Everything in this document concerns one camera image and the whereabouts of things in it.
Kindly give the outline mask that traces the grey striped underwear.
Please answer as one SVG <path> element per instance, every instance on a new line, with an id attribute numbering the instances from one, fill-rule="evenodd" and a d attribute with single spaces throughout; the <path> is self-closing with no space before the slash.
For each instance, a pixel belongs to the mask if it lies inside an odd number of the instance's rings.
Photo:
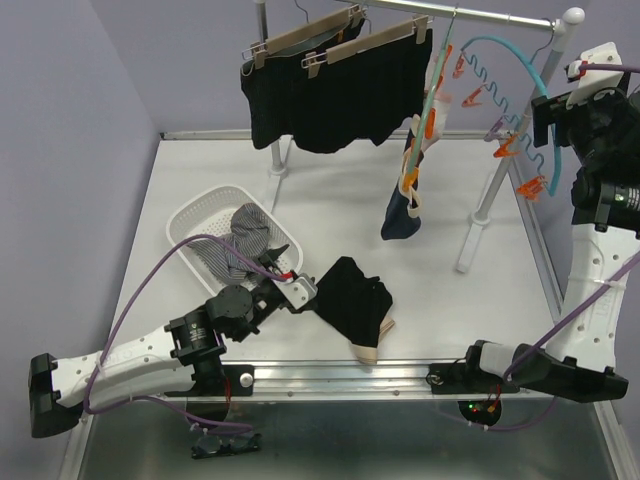
<path id="1" fill-rule="evenodd" d="M 259 257 L 268 250 L 270 229 L 262 218 L 262 210 L 255 203 L 245 203 L 230 221 L 230 232 L 220 237 L 242 257 L 258 265 Z M 256 271 L 239 259 L 224 245 L 211 239 L 192 242 L 189 248 L 204 263 L 210 273 L 224 285 L 240 285 Z"/>

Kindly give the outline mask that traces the black underwear beige waistband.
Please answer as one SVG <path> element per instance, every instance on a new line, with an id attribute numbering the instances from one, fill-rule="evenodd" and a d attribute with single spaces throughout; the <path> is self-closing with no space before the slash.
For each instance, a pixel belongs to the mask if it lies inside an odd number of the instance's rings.
<path id="1" fill-rule="evenodd" d="M 392 305 L 380 278 L 367 277 L 352 257 L 340 257 L 317 282 L 315 312 L 349 341 L 364 365 L 377 364 L 379 343 L 395 326 Z"/>

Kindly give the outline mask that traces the green plastic clip hanger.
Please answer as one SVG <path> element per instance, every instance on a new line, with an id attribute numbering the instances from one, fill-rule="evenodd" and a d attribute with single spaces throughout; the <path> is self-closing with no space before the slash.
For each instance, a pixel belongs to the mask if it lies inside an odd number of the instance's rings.
<path id="1" fill-rule="evenodd" d="M 407 168 L 405 173 L 403 174 L 402 190 L 404 192 L 409 191 L 409 189 L 413 186 L 415 180 L 419 176 L 417 163 L 419 159 L 419 154 L 421 152 L 422 141 L 425 139 L 425 133 L 426 133 L 427 127 L 433 126 L 435 122 L 435 116 L 431 114 L 431 110 L 433 109 L 433 102 L 435 100 L 435 96 L 438 91 L 438 86 L 440 85 L 440 77 L 442 75 L 442 70 L 447 60 L 447 51 L 448 51 L 448 46 L 450 44 L 451 37 L 453 34 L 453 25 L 456 19 L 457 10 L 458 10 L 458 6 L 455 6 L 452 12 L 452 17 L 451 17 L 449 26 L 446 31 L 446 35 L 444 36 L 441 44 L 440 52 L 437 57 L 437 62 L 435 64 L 435 67 L 432 70 L 432 77 L 427 90 L 427 96 L 424 101 L 420 121 L 418 123 L 418 129 L 414 137 L 414 143 L 412 144 L 412 147 L 411 147 L 411 154 L 409 157 L 409 161 L 407 162 Z"/>

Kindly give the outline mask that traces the navy blue underwear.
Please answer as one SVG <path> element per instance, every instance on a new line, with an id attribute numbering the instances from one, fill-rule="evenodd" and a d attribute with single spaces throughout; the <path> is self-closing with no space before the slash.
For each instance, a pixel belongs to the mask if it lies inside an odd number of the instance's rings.
<path id="1" fill-rule="evenodd" d="M 404 188 L 404 175 L 407 171 L 415 134 L 418 129 L 419 116 L 414 115 L 406 137 L 401 174 L 386 208 L 384 222 L 381 227 L 381 238 L 388 240 L 404 240 L 413 236 L 421 227 L 420 210 L 421 198 L 418 193 L 418 178 L 407 188 Z"/>

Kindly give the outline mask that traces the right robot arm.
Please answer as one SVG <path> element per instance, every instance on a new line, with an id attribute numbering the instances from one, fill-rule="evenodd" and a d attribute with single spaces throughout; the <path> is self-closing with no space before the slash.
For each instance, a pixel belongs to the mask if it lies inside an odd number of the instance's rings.
<path id="1" fill-rule="evenodd" d="M 571 148 L 572 264 L 560 321 L 532 345 L 478 340 L 463 359 L 432 363 L 435 395 L 539 393 L 593 403 L 618 400 L 615 337 L 628 275 L 639 264 L 639 95 L 628 72 L 531 102 L 533 143 Z"/>

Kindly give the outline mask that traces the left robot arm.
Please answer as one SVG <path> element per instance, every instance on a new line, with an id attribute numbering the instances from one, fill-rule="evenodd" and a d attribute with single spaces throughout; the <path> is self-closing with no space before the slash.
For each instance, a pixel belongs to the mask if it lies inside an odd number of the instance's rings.
<path id="1" fill-rule="evenodd" d="M 260 257 L 266 276 L 248 285 L 223 286 L 203 305 L 137 339 L 121 345 L 109 340 L 104 349 L 73 358 L 33 357 L 28 378 L 32 437 L 59 435 L 85 414 L 145 398 L 251 396 L 255 368 L 223 364 L 228 342 L 259 334 L 260 325 L 280 309 L 293 314 L 312 309 L 317 295 L 312 277 L 277 267 L 285 250 L 271 249 Z"/>

